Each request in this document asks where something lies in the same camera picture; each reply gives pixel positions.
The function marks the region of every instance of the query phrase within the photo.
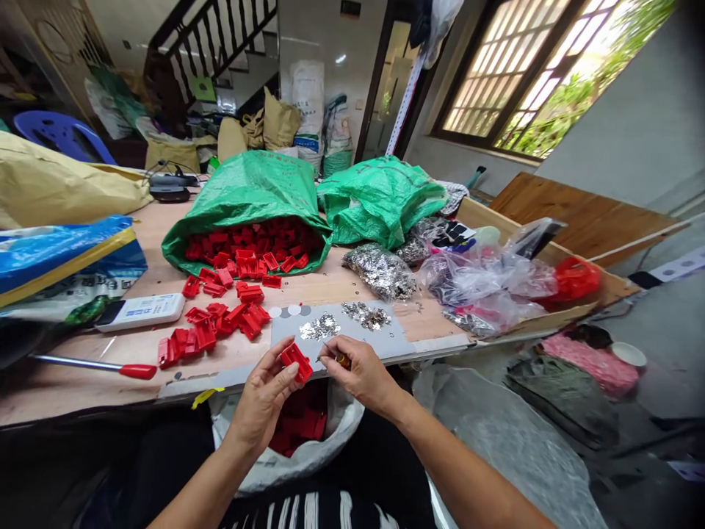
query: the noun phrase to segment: striped shirt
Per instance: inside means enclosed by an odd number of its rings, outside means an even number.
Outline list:
[[[345,491],[320,491],[276,500],[226,515],[221,529],[399,529],[375,503]]]

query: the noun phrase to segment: blue bag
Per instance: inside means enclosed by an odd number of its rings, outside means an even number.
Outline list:
[[[130,217],[0,231],[0,317],[81,325],[145,270]]]

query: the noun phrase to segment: forearm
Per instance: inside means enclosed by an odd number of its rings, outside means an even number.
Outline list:
[[[514,485],[408,393],[389,418],[411,443],[459,528],[554,527]]]
[[[221,445],[149,529],[217,528],[256,459],[247,450]]]

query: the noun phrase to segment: window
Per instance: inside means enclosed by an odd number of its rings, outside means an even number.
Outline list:
[[[433,134],[548,156],[675,0],[490,0]]]

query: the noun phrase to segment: white bowl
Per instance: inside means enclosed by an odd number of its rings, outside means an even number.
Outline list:
[[[644,367],[646,365],[646,356],[634,345],[629,345],[624,342],[614,342],[612,344],[612,352],[621,361],[635,367]]]

